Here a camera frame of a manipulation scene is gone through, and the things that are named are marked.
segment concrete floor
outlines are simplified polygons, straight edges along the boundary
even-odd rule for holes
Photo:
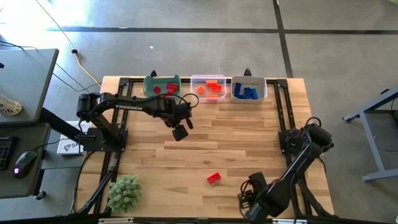
[[[40,2],[62,26],[277,28],[272,0]],[[285,29],[398,30],[398,7],[386,0],[279,0],[279,4]],[[83,86],[93,84],[75,63],[62,33],[43,31],[54,24],[34,1],[23,5],[6,1],[3,6],[2,39],[56,47],[58,64]],[[20,13],[24,18],[15,16]],[[153,69],[159,75],[233,76],[246,67],[255,76],[286,77],[278,34],[67,34],[84,56],[86,69],[99,80],[104,75],[149,75]],[[398,178],[362,181],[361,175],[375,172],[376,165],[361,123],[345,124],[341,117],[398,84],[398,36],[287,34],[286,40],[293,75],[305,79],[313,115],[333,134],[335,147],[325,154],[325,162],[336,214],[392,223],[398,215]],[[55,73],[73,84],[58,68]],[[78,93],[53,78],[45,107],[75,120],[77,98]],[[0,220],[67,214],[76,174],[77,169],[46,171],[42,188],[49,196],[39,202],[31,197],[0,200]]]

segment succulent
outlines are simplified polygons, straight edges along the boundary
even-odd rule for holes
[[[142,196],[141,184],[137,177],[123,175],[115,183],[110,183],[108,207],[119,213],[130,212]]]

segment wooden table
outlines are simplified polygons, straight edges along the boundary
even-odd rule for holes
[[[101,92],[116,93],[119,78],[104,77]],[[302,127],[311,117],[304,81],[300,78],[287,81],[295,123]],[[261,170],[268,183],[280,177],[286,170],[286,163],[277,137],[280,127],[274,89],[268,86],[268,97],[261,105],[231,103],[229,84],[227,89],[224,102],[200,103],[193,109],[194,129],[189,129],[189,136],[180,142],[174,141],[172,130],[160,118],[129,112],[129,137],[118,175],[138,176],[143,186],[143,197],[131,213],[113,215],[241,218],[236,195],[248,175]],[[189,91],[189,84],[183,83],[182,93]],[[144,96],[141,83],[134,83],[132,95]],[[111,120],[112,113],[108,110],[104,115]],[[103,157],[104,153],[96,152],[87,160],[78,186],[77,209],[97,188]],[[206,177],[215,172],[221,174],[221,182],[212,187]],[[333,213],[320,161],[314,161],[306,178],[317,200],[326,211]],[[105,190],[101,211],[105,208],[107,196],[108,191]],[[299,190],[298,197],[302,204]],[[279,217],[293,217],[292,206]]]

